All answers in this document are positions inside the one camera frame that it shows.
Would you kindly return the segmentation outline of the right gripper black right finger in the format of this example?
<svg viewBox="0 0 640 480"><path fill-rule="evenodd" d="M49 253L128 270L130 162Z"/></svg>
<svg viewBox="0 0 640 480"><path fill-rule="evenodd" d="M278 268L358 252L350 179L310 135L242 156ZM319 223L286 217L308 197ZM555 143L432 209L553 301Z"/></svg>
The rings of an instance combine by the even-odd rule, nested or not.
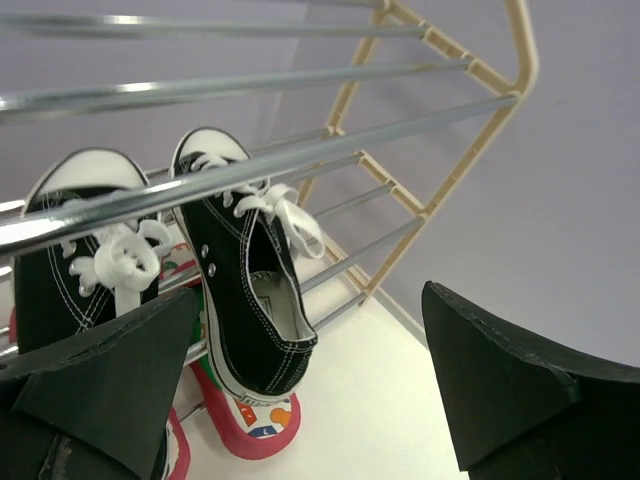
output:
<svg viewBox="0 0 640 480"><path fill-rule="evenodd" d="M422 317L472 479L636 479L639 370L510 323L432 281Z"/></svg>

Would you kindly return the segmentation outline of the black canvas sneaker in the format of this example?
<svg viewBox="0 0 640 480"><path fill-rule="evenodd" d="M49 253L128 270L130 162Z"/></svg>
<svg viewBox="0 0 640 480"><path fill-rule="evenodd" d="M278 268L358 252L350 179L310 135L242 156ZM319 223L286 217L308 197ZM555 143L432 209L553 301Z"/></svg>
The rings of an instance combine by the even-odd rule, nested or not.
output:
<svg viewBox="0 0 640 480"><path fill-rule="evenodd" d="M126 155L81 149L39 179L22 211L48 213L148 184ZM154 213L15 257L11 285L19 351L48 346L155 299L161 261L173 245L172 232Z"/></svg>
<svg viewBox="0 0 640 480"><path fill-rule="evenodd" d="M223 391L250 406L289 398L318 341L294 260L322 258L325 243L298 198L265 178L172 210L201 277L210 369Z"/></svg>

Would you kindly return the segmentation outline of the cream shoe shelf with metal rods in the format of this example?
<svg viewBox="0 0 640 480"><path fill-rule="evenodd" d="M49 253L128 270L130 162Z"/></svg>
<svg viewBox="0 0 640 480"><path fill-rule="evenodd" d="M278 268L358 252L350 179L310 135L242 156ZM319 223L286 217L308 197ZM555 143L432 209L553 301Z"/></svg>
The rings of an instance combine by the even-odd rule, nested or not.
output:
<svg viewBox="0 0 640 480"><path fill-rule="evenodd" d="M425 225L525 102L537 81L539 57L529 5L525 1L509 1L505 5L519 63L515 79L505 77L470 48L399 1L369 2L370 21L357 25L342 22L341 2L333 2L331 8L330 21L321 24L3 12L1 35L6 39L20 36L42 38L51 43L62 41L88 47L117 43L129 48L135 42L159 42L170 46L198 38L216 42L224 38L258 42L268 39L351 38L357 42L357 48L349 64L335 68L321 68L317 62L311 62L305 70L103 82L3 93L1 123L6 127L279 93L278 113L294 128L287 136L254 148L254 154L260 158L259 165L220 178L175 184L169 181L167 169L156 169L152 175L157 185L153 188L140 189L123 200L104 200L72 211L51 212L44 220L25 217L22 200L5 202L1 206L2 254L20 254L62 237L82 233L94 225L138 216L150 210L170 209L179 202L258 176L272 175L299 182L300 200L307 203L317 177L354 165L376 181L377 187L334 205L333 213L353 209L375 198L389 197L409 213L410 220L372 243L373 249L389 250L389 256L374 275L366 274L360 266L361 259L368 254L367 248L346 254L334 241L329 241L321 260L321 270L304 281L301 288L306 292L320 290L323 300L332 297L335 285L342 285L349 291L350 298L332 312L333 318L374 298ZM354 134L346 132L345 119L363 83L432 72L454 72L478 84L487 96L483 100L460 104L418 119ZM311 89L329 87L336 92L333 102L324 102L322 106L309 103ZM324 123L304 132L296 128L309 114L319 112L321 108L327 111ZM372 145L418 135L475 116L486 116L486 125L428 202L420 201L371 155Z"/></svg>

